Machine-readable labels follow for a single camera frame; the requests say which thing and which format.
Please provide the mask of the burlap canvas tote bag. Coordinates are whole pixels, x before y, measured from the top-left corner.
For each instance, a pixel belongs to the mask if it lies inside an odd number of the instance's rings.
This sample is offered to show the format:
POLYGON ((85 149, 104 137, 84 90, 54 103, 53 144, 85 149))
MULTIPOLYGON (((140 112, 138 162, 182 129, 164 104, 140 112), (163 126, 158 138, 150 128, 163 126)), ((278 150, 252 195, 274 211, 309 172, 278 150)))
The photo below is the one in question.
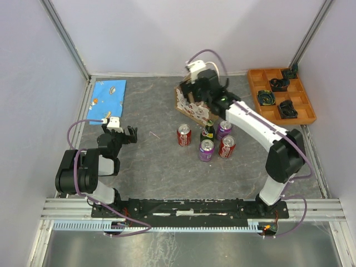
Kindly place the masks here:
POLYGON ((185 98, 180 85, 175 87, 175 109, 203 126, 208 120, 216 122, 219 118, 211 113, 206 104, 195 102, 192 93, 189 93, 185 98))

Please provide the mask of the red Coke can front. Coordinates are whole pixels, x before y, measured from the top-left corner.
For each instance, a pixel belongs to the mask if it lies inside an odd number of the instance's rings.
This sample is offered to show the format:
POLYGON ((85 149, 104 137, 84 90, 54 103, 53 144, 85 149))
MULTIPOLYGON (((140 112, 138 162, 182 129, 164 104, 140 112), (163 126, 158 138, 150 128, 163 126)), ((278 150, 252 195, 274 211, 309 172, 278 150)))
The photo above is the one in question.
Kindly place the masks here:
POLYGON ((232 136, 230 135, 224 136, 220 141, 219 155, 224 159, 229 158, 235 146, 236 146, 236 141, 232 136))

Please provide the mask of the purple Fanta can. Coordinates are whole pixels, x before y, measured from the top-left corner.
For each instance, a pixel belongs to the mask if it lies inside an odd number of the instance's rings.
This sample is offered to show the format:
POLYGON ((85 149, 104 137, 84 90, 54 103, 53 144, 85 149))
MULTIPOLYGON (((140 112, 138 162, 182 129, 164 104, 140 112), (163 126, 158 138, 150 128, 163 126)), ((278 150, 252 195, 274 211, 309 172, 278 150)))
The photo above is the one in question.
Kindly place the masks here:
POLYGON ((220 121, 217 126, 216 139, 221 140, 223 137, 230 135, 232 128, 233 126, 229 121, 220 121))
POLYGON ((209 140, 202 140, 199 147, 199 159, 203 162, 209 162, 212 159, 215 145, 209 140))

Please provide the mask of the green glass Perrier bottle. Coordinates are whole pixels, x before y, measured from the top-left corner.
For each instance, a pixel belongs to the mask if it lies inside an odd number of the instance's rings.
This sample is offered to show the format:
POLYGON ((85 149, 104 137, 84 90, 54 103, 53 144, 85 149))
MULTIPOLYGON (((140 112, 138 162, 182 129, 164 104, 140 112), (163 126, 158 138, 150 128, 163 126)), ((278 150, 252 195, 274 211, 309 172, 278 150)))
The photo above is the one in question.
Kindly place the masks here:
POLYGON ((203 142, 204 140, 210 140, 214 142, 215 135, 216 133, 214 129, 214 122, 212 120, 207 120, 206 125, 200 134, 200 142, 203 142))

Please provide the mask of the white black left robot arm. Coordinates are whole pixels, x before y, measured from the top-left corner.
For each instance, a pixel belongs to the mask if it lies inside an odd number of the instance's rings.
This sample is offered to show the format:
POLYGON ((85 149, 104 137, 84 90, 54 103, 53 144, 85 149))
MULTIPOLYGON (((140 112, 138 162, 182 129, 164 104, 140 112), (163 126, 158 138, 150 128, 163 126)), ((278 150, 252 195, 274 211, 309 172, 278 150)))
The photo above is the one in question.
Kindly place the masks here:
POLYGON ((123 145, 137 142, 137 128, 128 126, 116 131, 102 126, 104 133, 97 138, 98 148, 78 154, 78 150, 66 150, 58 168, 55 187, 63 194, 78 192, 103 203, 103 209, 112 217, 123 211, 121 197, 115 188, 99 181, 99 177, 116 176, 120 170, 118 154, 123 145))

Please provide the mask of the red Coke can back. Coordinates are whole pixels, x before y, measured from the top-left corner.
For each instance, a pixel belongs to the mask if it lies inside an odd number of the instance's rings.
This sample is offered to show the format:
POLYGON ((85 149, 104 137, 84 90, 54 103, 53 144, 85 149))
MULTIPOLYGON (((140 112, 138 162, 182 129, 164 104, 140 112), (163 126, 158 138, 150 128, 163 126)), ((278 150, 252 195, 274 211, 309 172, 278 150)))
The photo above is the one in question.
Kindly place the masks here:
POLYGON ((191 127, 183 123, 177 128, 177 140, 180 146, 186 147, 191 142, 191 127))

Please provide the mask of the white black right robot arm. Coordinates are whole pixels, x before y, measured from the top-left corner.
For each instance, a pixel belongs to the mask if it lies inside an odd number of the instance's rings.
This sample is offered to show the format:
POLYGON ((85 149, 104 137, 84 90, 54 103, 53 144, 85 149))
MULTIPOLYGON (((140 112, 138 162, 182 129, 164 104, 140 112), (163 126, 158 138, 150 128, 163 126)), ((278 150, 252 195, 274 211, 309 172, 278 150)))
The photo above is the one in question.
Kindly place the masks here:
POLYGON ((268 152, 265 169, 268 178, 256 196, 255 211, 261 217, 275 212, 288 182, 306 163, 303 136, 288 131, 253 111, 237 95, 221 85, 212 69, 190 71, 179 85, 188 103, 202 103, 209 112, 239 127, 268 152))

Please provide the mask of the red coke can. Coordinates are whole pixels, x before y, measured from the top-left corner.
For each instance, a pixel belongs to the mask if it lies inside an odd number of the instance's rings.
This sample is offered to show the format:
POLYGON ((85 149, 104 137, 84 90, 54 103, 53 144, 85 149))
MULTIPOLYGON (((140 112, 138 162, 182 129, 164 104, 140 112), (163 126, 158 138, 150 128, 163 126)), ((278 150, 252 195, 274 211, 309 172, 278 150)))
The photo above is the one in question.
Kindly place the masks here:
POLYGON ((232 136, 230 135, 224 136, 220 141, 219 155, 224 159, 229 158, 235 146, 236 146, 236 141, 232 136))
POLYGON ((180 146, 186 147, 191 142, 191 127, 183 123, 177 128, 177 140, 180 146))

